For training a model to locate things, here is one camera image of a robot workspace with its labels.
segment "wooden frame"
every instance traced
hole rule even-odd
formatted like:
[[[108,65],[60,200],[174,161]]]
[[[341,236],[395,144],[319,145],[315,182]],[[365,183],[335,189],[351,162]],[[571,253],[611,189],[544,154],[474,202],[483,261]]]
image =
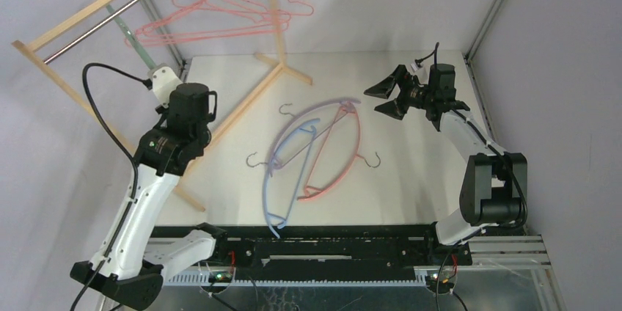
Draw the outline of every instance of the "wooden frame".
[[[84,101],[84,99],[80,96],[80,94],[72,88],[65,80],[58,75],[49,65],[44,63],[44,61],[36,55],[36,52],[39,51],[43,46],[48,45],[50,42],[54,41],[56,38],[63,35],[65,32],[69,31],[77,24],[82,22],[84,19],[91,16],[93,13],[98,10],[104,8],[107,4],[109,4],[113,0],[97,0],[91,3],[89,6],[80,10],[76,14],[72,15],[67,20],[60,23],[58,26],[55,26],[51,30],[47,31],[45,34],[42,34],[38,38],[34,39],[31,43],[25,44],[19,40],[16,40],[12,43],[13,47],[15,47],[20,53],[22,53],[33,65],[38,67],[43,74],[50,78],[60,89],[66,93],[72,100],[74,100],[82,109],[84,109],[88,114],[91,115],[95,119],[95,113],[91,109],[90,105]],[[272,59],[263,54],[255,54],[255,56],[261,60],[262,62],[267,63],[272,66],[273,69],[268,73],[268,75],[252,90],[242,102],[233,110],[232,114],[230,114],[222,124],[213,132],[211,145],[206,149],[208,150],[212,146],[216,145],[218,141],[243,117],[244,113],[252,106],[252,104],[281,76],[283,73],[290,74],[303,82],[311,85],[312,79],[297,71],[293,68],[287,66],[286,56],[285,56],[285,41],[283,40],[282,31],[280,29],[280,24],[277,23],[277,14],[276,11],[278,9],[278,0],[268,0],[270,4],[270,10],[272,14],[272,23],[274,26],[274,38],[277,46],[277,56],[278,59]],[[115,136],[121,141],[121,143],[130,151],[133,152],[135,150],[134,146],[130,144],[130,142],[113,126],[109,126]],[[188,169],[186,170],[186,176],[190,174],[191,169],[196,167],[196,164],[199,162],[200,158],[196,161],[190,163]],[[193,196],[186,193],[180,185],[178,185],[174,192],[187,201],[188,204],[192,205],[192,207],[196,208],[199,211],[205,211],[205,207]]]

